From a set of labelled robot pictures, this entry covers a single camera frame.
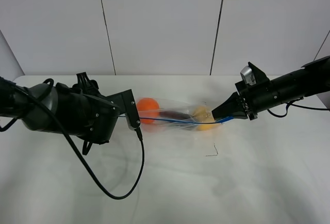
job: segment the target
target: plastic bag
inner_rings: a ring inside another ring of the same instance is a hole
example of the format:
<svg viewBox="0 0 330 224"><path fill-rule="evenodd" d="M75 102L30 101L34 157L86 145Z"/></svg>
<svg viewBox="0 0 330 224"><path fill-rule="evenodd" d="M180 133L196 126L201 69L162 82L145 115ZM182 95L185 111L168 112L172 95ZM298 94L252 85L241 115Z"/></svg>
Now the plastic bag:
<svg viewBox="0 0 330 224"><path fill-rule="evenodd" d="M137 103L137 109L142 129L147 132L169 129L204 131L214 129L227 121L215 121L211 109L205 104L188 105L171 100L141 98Z"/></svg>

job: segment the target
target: white wall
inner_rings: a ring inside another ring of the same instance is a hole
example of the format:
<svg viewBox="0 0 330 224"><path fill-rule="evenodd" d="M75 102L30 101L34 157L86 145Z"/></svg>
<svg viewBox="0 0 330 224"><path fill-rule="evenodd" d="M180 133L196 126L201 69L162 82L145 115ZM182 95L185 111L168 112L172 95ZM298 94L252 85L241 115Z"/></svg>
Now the white wall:
<svg viewBox="0 0 330 224"><path fill-rule="evenodd" d="M0 29L26 74L114 74L101 0L0 0Z"/></svg>
<svg viewBox="0 0 330 224"><path fill-rule="evenodd" d="M224 0L212 74L238 74L248 61L268 75L296 70L329 26L329 0Z"/></svg>
<svg viewBox="0 0 330 224"><path fill-rule="evenodd" d="M330 55L330 37L327 36L326 40L324 41L324 44L322 45L316 59L321 59L322 57ZM324 92L321 94L318 94L318 97L320 100L325 104L327 108L330 108L330 92Z"/></svg>
<svg viewBox="0 0 330 224"><path fill-rule="evenodd" d="M103 0L117 74L208 75L221 0Z"/></svg>
<svg viewBox="0 0 330 224"><path fill-rule="evenodd" d="M0 30L0 76L10 81L24 75Z"/></svg>

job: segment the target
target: white tabletop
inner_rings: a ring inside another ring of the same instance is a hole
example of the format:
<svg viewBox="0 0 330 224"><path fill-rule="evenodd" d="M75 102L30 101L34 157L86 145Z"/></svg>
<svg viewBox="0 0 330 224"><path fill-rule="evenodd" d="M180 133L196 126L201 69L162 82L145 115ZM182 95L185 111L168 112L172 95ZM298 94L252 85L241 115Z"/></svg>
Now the white tabletop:
<svg viewBox="0 0 330 224"><path fill-rule="evenodd" d="M22 76L31 87L52 77ZM110 95L206 102L216 107L238 76L91 76ZM324 107L312 96L299 104ZM284 106L273 109L283 114ZM216 130L143 132L146 162L133 194L116 201L92 182L65 138L29 131L21 122L0 134L0 223L330 223L330 114L291 107L285 118L267 112ZM83 142L74 137L81 149ZM110 143L94 145L87 161L116 195L139 171L135 132L118 121Z"/></svg>

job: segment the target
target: small black wire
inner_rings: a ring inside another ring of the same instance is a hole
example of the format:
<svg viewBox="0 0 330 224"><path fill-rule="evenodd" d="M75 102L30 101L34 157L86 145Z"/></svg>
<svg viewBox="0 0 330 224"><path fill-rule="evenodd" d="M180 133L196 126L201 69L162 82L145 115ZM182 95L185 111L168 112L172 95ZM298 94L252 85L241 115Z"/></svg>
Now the small black wire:
<svg viewBox="0 0 330 224"><path fill-rule="evenodd" d="M48 84L49 83L49 85L47 86L46 90L38 97L38 100L39 101L42 101L45 97L48 96L48 94L50 94L50 92L52 91L52 87L54 85L54 80L52 78L48 78L43 83L45 83L45 84ZM4 126L4 127L1 127L0 126L0 132L7 131L11 126L13 126L14 123L16 123L17 120L25 117L28 114L29 111L30 111L30 109L28 109L27 111L25 111L20 116L11 119L10 122L8 122L6 124L6 126Z"/></svg>
<svg viewBox="0 0 330 224"><path fill-rule="evenodd" d="M313 107L307 107L307 106L296 105L296 104L292 104L292 106L303 108L303 109L312 109L312 110L330 110L330 109L327 109L327 108L313 108Z"/></svg>
<svg viewBox="0 0 330 224"><path fill-rule="evenodd" d="M298 108L303 108L303 109L311 109L311 110L330 110L330 109L327 109L327 108L313 108L313 107L307 107L307 106L302 106L302 105L294 104L294 102L299 101L299 100L300 99L297 99L297 100L293 100L293 101L290 101L289 103L287 103L287 105L285 106L286 113L284 115L277 115L274 112L271 112L269 109L267 111L272 116L282 118L282 117L286 117L286 115L288 114L288 109L289 109L290 106L294 106L294 107L298 107Z"/></svg>
<svg viewBox="0 0 330 224"><path fill-rule="evenodd" d="M277 114L271 112L269 109L268 109L267 111L269 112L269 114L271 114L272 116L275 116L275 117L279 117L279 118L286 117L286 116L288 115L288 109L289 109L289 107L290 107L295 101L297 101L297 100L293 100L293 101L290 101L289 103L287 103L287 105L285 106L285 110L286 110L286 112L285 112L284 115L277 115Z"/></svg>
<svg viewBox="0 0 330 224"><path fill-rule="evenodd" d="M77 157L79 158L80 162L83 164L83 166L85 167L85 169L87 170L88 174L91 176L91 178L93 179L93 181L97 184L97 186L110 198L112 199L116 199L116 200L121 200L124 199L126 197L128 197L135 189L135 187L137 186L140 178L141 178L141 174L142 174L142 170L143 170L143 166L144 166L144 145L143 145L143 139L142 139L142 133L140 128L136 129L136 132L138 134L140 143L141 143L141 150L142 150L142 163L141 163L141 168L140 168L140 172L139 175L133 185L133 187L130 189L130 191L123 195L123 196L115 196L113 194L111 194L109 191L107 191L107 189L100 183L100 181L98 180L98 178L96 177L96 175L94 174L94 172L92 171L92 169L89 167L88 163L86 162L86 160L84 159L84 157L82 156L82 154L79 152L77 146L74 144L73 140L71 139L71 137L69 136L69 134L67 133L67 131L65 130L65 128L63 127L63 125L60 123L60 121L57 119L57 117L44 105L42 104L38 99L36 99L35 97L33 97L31 94L29 94L28 92L24 91L23 89L21 89L20 87L16 86L14 83L12 83L12 86L15 88L15 91L25 95L28 99L30 99L32 102L34 102L39 108L41 108L46 114L48 114L52 120L56 123L56 125L58 126L58 128L61 130L62 134L64 135L64 137L67 139L69 145L71 146L71 148L73 149L74 153L77 155Z"/></svg>

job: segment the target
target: orange ball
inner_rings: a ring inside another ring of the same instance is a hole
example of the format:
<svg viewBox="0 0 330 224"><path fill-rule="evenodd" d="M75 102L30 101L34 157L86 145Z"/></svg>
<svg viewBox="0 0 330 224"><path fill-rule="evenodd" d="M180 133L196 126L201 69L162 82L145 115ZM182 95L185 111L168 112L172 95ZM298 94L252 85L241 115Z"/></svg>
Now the orange ball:
<svg viewBox="0 0 330 224"><path fill-rule="evenodd" d="M159 104L156 100L152 98L142 98L136 105L139 115L141 117L157 118L159 116L159 111L153 111L159 109ZM142 123L151 124L154 122L152 119L141 119Z"/></svg>

